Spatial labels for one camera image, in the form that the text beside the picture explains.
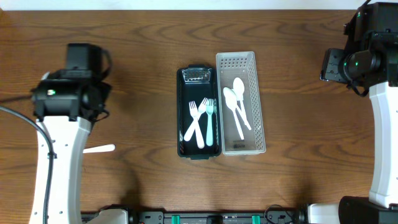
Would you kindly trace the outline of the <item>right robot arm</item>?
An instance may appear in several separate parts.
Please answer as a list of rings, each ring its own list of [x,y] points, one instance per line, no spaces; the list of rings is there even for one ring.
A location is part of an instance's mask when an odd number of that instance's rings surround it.
[[[365,1],[344,25],[343,49],[325,52],[320,80],[368,96],[374,117],[374,170],[368,197],[312,203],[296,223],[397,223],[397,3]]]

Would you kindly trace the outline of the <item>white plastic spoon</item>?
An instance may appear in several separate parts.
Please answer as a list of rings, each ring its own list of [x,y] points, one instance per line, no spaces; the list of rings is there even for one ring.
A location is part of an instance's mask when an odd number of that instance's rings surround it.
[[[234,121],[236,123],[236,128],[237,128],[239,137],[241,138],[241,140],[244,140],[243,130],[242,130],[242,127],[240,125],[238,116],[236,114],[236,110],[238,108],[236,94],[234,93],[234,91],[232,89],[230,89],[228,87],[224,87],[223,88],[223,94],[224,94],[224,97],[225,97],[225,101],[226,101],[227,107],[233,113]]]
[[[246,115],[246,111],[245,111],[245,107],[244,107],[244,97],[243,97],[243,93],[244,93],[244,83],[242,81],[242,79],[240,79],[239,77],[236,77],[234,79],[233,82],[233,91],[235,92],[235,95],[237,97],[237,101],[240,104],[240,115],[246,125],[246,127],[248,128],[248,130],[252,130],[249,121],[247,119],[247,115]]]
[[[88,153],[111,152],[111,151],[114,151],[115,148],[116,148],[116,146],[114,144],[106,144],[106,145],[102,145],[102,146],[86,148],[83,150],[83,153],[88,154]]]

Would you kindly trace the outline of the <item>pale green plastic fork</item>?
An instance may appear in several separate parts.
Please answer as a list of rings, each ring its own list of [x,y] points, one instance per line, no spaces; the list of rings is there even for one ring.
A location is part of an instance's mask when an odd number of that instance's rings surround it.
[[[208,115],[207,129],[206,129],[206,145],[213,145],[213,113],[214,113],[214,99],[209,98],[206,102],[206,113]]]

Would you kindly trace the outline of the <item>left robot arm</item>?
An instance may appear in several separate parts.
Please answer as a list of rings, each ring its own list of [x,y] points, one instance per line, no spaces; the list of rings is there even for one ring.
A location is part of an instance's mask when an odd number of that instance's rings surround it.
[[[104,58],[97,45],[68,44],[65,68],[45,73],[33,91],[40,129],[30,223],[81,223],[83,150],[111,91]]]

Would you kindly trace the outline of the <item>black plastic basket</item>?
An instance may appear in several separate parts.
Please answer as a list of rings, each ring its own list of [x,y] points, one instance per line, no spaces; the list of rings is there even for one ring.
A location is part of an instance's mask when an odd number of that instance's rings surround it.
[[[206,145],[208,115],[205,111],[198,120],[205,147],[199,149],[195,130],[189,141],[184,140],[184,135],[193,123],[189,102],[194,101],[198,108],[204,98],[214,99],[213,145]],[[177,70],[177,153],[180,157],[201,160],[221,154],[218,103],[217,77],[214,68],[205,65],[189,65]]]

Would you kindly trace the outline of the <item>clear plastic basket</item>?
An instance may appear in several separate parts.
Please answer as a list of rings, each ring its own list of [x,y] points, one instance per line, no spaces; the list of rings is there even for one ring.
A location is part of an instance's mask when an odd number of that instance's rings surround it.
[[[266,140],[262,119],[256,58],[253,51],[222,52],[216,54],[218,84],[218,109],[221,119],[221,140],[224,155],[255,155],[266,152]],[[243,130],[244,140],[239,137],[232,111],[227,107],[223,88],[233,90],[236,77],[244,83],[244,107],[252,130],[248,130],[241,115],[240,104],[236,114]]]

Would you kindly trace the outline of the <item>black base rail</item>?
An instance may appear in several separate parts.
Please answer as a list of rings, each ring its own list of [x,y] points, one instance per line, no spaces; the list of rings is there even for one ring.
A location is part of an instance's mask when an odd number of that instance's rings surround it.
[[[218,211],[218,212],[167,212],[165,210],[135,210],[124,205],[109,205],[98,212],[83,212],[83,223],[308,223],[305,208],[284,208],[271,205],[263,212]]]

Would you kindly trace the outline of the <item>white plastic fork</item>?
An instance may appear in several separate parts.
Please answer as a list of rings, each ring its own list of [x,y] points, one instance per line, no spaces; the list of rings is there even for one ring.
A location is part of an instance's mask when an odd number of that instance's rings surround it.
[[[208,101],[208,98],[204,98],[202,102],[200,103],[198,107],[198,116],[197,119],[200,119],[200,116],[206,111],[206,102]],[[185,135],[184,135],[184,140],[189,141],[192,138],[192,135],[194,133],[194,124],[192,123],[189,128],[187,129]]]
[[[197,146],[199,149],[203,149],[205,147],[205,143],[203,140],[203,135],[200,130],[200,125],[198,123],[198,108],[197,105],[194,101],[189,102],[189,108],[190,108],[190,114],[193,118],[193,124],[195,128],[195,135],[196,135],[196,140],[197,140]]]

